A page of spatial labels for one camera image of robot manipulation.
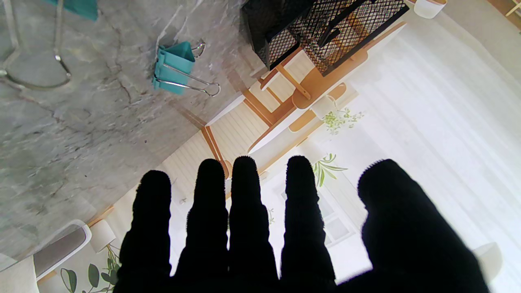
lamp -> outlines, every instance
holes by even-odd
[[[91,246],[96,253],[100,253],[107,245],[116,239],[116,235],[114,235],[114,232],[104,219],[92,225],[91,232]]]

marble surface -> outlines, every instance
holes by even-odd
[[[88,222],[104,211],[254,83],[251,74],[263,64],[247,40],[243,3],[98,1],[96,22],[65,12],[62,57],[72,81],[49,92],[0,83],[2,259],[20,261],[71,220]],[[11,73],[39,84],[61,81],[52,55],[55,7],[13,5],[23,52]],[[0,39],[5,59],[3,10]],[[219,82],[221,93],[154,91],[157,46],[200,39],[207,47],[192,74]]]

teal object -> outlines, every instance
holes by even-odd
[[[171,66],[177,70],[180,70],[186,74],[192,72],[192,68],[195,63],[195,57],[192,53],[189,42],[182,42],[169,48],[160,46],[157,52],[157,63],[154,71],[154,89],[164,89],[176,94],[182,94],[184,92],[183,87],[175,86],[173,84],[167,84],[159,82],[157,79],[167,80],[179,84],[187,84],[189,77],[179,72],[171,70],[163,64]]]
[[[45,0],[58,5],[58,0]],[[92,21],[97,20],[97,0],[64,0],[64,8]]]

wooden floor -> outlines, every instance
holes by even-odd
[[[502,15],[505,15],[510,9],[514,8],[515,4],[512,0],[487,0],[492,4]],[[510,14],[507,19],[513,23],[519,30],[521,30],[521,16],[516,13]]]

black mesh desk organizer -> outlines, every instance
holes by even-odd
[[[323,76],[409,10],[403,0],[250,0],[242,9],[270,70],[301,46]]]

